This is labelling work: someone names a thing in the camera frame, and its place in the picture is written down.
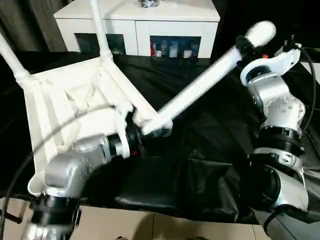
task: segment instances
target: black plastic sheet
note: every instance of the black plastic sheet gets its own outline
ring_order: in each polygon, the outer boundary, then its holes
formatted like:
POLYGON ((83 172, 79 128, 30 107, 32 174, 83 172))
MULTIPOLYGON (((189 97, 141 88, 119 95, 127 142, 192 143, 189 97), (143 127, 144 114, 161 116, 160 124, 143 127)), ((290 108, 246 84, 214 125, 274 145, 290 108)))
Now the black plastic sheet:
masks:
MULTIPOLYGON (((37 72, 94 56, 71 52, 21 53, 18 57, 28 70, 37 72), (31 56, 32 59, 37 56, 38 60, 28 61, 31 56)), ((211 64, 204 59, 141 56, 114 56, 114 62, 156 110, 211 64)), ((0 176, 2 192, 31 150, 23 91, 3 65, 1 72, 6 78, 2 80, 5 84, 0 100, 9 103, 16 99, 16 103, 0 110, 1 146, 11 156, 2 159, 6 172, 0 176)), ((311 75, 298 64, 284 78, 308 110, 311 75)), ((241 201, 238 189, 239 174, 248 166, 247 155, 259 133, 260 117, 235 70, 174 120, 169 137, 146 142, 146 153, 142 156, 115 158, 99 169, 88 182, 81 202, 198 221, 256 223, 251 210, 241 201)), ((308 214, 315 220, 320 219, 319 120, 316 110, 308 133, 302 138, 306 148, 302 161, 310 198, 308 214)), ((33 174, 30 164, 14 190, 16 197, 32 199, 27 184, 33 174)))

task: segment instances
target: white rod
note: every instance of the white rod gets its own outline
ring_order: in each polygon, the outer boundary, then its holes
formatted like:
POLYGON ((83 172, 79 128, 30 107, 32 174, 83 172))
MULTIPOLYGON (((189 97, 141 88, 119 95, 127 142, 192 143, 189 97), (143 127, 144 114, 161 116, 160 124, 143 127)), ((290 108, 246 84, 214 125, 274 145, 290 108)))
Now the white rod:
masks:
POLYGON ((107 36, 102 22, 98 0, 90 0, 90 3, 93 13, 93 20, 96 28, 96 36, 100 47, 100 57, 102 60, 112 59, 113 56, 108 46, 107 36))
POLYGON ((147 122, 142 128, 143 134, 147 135, 158 130, 162 128, 165 123, 173 120, 235 68, 239 60, 241 60, 239 51, 235 47, 231 48, 219 61, 208 68, 175 98, 168 102, 158 112, 158 116, 150 122, 147 122))
POLYGON ((22 66, 4 36, 0 32, 0 54, 11 68, 15 80, 22 87, 22 82, 30 77, 30 73, 22 66))
MULTIPOLYGON (((267 44, 276 34, 276 27, 272 22, 263 21, 254 25, 247 32, 246 37, 255 46, 267 44)), ((142 128, 144 135, 163 128, 165 124, 173 120, 187 107, 218 83, 223 77, 231 72, 237 62, 242 59, 240 52, 233 46, 219 60, 217 60, 203 74, 191 82, 175 98, 167 103, 151 121, 142 128)))

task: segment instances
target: dark curtain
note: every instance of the dark curtain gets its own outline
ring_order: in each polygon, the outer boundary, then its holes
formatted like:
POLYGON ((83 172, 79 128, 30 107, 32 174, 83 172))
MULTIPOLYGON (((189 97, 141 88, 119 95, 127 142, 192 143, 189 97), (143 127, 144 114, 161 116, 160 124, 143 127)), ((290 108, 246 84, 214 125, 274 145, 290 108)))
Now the dark curtain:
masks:
POLYGON ((213 0, 220 16, 214 49, 221 56, 235 44, 238 35, 259 21, 268 20, 276 26, 276 36, 270 42, 273 53, 284 40, 294 34, 298 43, 307 48, 320 48, 319 0, 213 0), (218 3, 223 4, 223 11, 218 3))
POLYGON ((54 13, 72 0, 0 0, 0 31, 16 51, 67 51, 54 13))

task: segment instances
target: black cable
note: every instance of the black cable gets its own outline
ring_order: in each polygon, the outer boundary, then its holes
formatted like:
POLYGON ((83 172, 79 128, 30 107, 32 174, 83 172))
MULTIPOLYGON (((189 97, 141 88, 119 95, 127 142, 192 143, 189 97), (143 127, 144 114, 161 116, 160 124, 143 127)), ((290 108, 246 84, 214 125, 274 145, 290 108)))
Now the black cable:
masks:
POLYGON ((18 178, 19 178, 19 176, 21 175, 23 170, 26 168, 28 163, 33 159, 34 154, 37 151, 39 151, 39 149, 41 149, 49 139, 51 139, 54 135, 56 135, 58 132, 60 132, 61 129, 63 129, 64 127, 66 127, 67 125, 72 123, 73 121, 78 120, 79 118, 82 118, 83 116, 87 115, 88 113, 91 113, 91 112, 94 112, 94 111, 98 111, 98 110, 101 110, 101 109, 105 109, 105 108, 112 108, 112 107, 113 107, 112 105, 107 105, 107 104, 106 105, 102 105, 102 106, 98 106, 98 107, 95 107, 93 109, 90 109, 87 112, 81 113, 76 117, 73 117, 73 118, 67 120, 61 126, 59 126, 56 129, 54 129, 48 136, 46 136, 44 138, 44 140, 42 142, 40 142, 38 144, 38 146, 36 146, 34 148, 33 152, 29 153, 29 155, 22 162, 21 166, 14 173, 14 176, 12 178, 12 181, 10 182, 8 190, 5 193, 4 203, 3 203, 2 213, 1 213, 1 220, 0 220, 0 240, 3 240, 3 238, 4 238, 5 222, 6 222, 5 214, 6 214, 7 210, 8 210, 8 205, 9 205, 9 199, 10 199, 11 192, 12 192, 12 190, 13 190, 13 188, 14 188, 14 186, 15 186, 18 178))
POLYGON ((314 111, 315 111, 315 107, 316 107, 316 98, 317 98, 317 80, 316 80, 316 72, 315 72, 315 68, 314 68, 314 65, 313 65, 313 62, 312 62, 312 59, 311 57, 309 56, 309 54, 307 53, 307 51, 300 47, 299 50, 301 51, 301 53, 305 56, 306 60, 308 61, 309 65, 310 65, 310 69, 311 69, 311 75, 312 75, 312 78, 313 78, 313 96, 312 96, 312 104, 311 104, 311 110, 310 110, 310 114, 309 114, 309 118, 308 120, 306 121, 306 124, 304 125, 304 128, 302 129, 302 134, 305 132, 305 130, 307 129, 311 119, 312 119, 312 116, 314 114, 314 111))

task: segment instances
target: white cabinet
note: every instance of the white cabinet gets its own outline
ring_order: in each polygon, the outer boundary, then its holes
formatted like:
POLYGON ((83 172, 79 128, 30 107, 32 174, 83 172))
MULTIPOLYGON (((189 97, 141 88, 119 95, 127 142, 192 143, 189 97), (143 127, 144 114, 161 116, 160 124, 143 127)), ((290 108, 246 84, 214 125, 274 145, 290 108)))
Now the white cabinet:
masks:
MULTIPOLYGON (((88 41, 91 40, 91 37, 93 39, 97 39, 93 19, 57 18, 56 22, 69 52, 81 52, 81 45, 84 45, 83 48, 86 47, 85 38, 87 38, 88 41)), ((109 45, 112 43, 110 40, 110 34, 118 35, 120 39, 123 39, 122 41, 124 42, 125 53, 127 55, 138 55, 136 27, 134 21, 104 19, 103 24, 104 31, 107 34, 107 39, 109 40, 109 45)))
MULTIPOLYGON (((68 51, 97 51, 89 2, 75 0, 54 14, 68 51)), ((99 6, 113 52, 150 56, 153 41, 164 40, 169 48, 181 40, 180 55, 193 43, 199 58, 211 56, 220 20, 212 0, 165 0, 153 8, 142 8, 138 0, 99 0, 99 6)))

